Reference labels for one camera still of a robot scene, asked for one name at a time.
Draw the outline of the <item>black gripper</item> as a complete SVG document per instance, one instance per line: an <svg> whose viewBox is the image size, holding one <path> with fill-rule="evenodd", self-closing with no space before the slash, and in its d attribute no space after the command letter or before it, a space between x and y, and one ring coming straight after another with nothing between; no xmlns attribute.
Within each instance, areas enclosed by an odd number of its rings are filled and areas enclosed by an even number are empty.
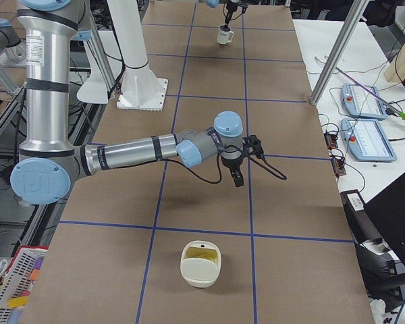
<svg viewBox="0 0 405 324"><path fill-rule="evenodd" d="M240 151L221 153L222 164L230 170L234 181L234 186L239 188L244 185L244 178L240 171L240 166L243 163L243 154Z"/></svg>

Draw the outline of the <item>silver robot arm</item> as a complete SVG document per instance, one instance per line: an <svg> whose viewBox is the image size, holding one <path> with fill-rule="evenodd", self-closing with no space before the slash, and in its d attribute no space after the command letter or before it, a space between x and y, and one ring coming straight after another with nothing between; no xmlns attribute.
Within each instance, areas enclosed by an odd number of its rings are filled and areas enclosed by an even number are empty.
<svg viewBox="0 0 405 324"><path fill-rule="evenodd" d="M220 4L220 0L205 0L205 4L210 8L215 8ZM227 31L230 29L230 22L233 18L233 14L237 12L239 7L239 1L236 0L227 0L224 3L223 15L224 15L224 23L222 29Z"/></svg>
<svg viewBox="0 0 405 324"><path fill-rule="evenodd" d="M74 146L68 139L70 42L86 32L87 1L21 1L18 19L26 30L26 139L10 182L15 194L33 205L68 195L74 183L98 171L179 157L194 167L216 156L236 186L244 183L243 126L224 111L203 130L151 136L122 144Z"/></svg>

